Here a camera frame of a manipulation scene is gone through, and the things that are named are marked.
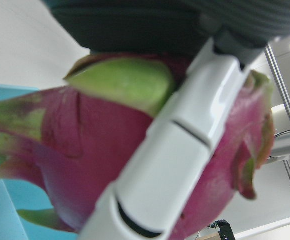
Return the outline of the grey white left robot hand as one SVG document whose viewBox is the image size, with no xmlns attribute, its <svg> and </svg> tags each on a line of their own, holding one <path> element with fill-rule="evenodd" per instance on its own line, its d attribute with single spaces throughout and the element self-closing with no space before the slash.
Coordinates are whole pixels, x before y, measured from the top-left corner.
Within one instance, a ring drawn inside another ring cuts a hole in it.
<svg viewBox="0 0 290 240">
<path fill-rule="evenodd" d="M 96 52 L 195 55 L 81 240 L 166 240 L 210 161 L 250 64 L 290 36 L 290 0 L 48 0 L 56 20 Z"/>
</svg>

